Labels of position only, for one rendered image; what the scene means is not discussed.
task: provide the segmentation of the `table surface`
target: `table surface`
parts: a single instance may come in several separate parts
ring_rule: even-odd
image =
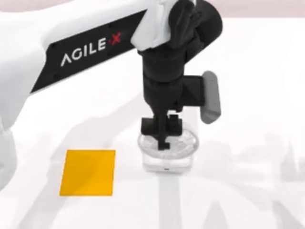
[[[183,176],[144,172],[136,139],[141,58],[130,51],[32,95],[12,131],[18,168],[0,192],[1,229],[304,229],[305,20],[224,19],[186,66],[214,71],[223,116],[200,123]],[[115,149],[112,197],[59,197],[67,149]]]

